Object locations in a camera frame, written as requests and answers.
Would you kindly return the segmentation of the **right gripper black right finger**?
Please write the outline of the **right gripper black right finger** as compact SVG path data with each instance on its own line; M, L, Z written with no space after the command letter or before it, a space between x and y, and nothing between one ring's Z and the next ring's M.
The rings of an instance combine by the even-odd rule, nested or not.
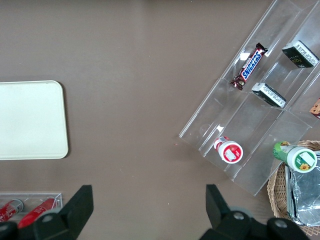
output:
M308 240L294 222L270 218L262 224L241 210L231 210L215 184L206 185L205 207L211 228L201 240Z

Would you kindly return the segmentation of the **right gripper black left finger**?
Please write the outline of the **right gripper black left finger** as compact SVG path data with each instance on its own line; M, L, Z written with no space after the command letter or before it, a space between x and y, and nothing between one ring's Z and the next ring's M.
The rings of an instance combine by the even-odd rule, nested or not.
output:
M0 224L2 240L76 240L94 210L93 188L83 185L57 213L42 215L31 225L18 228L15 222Z

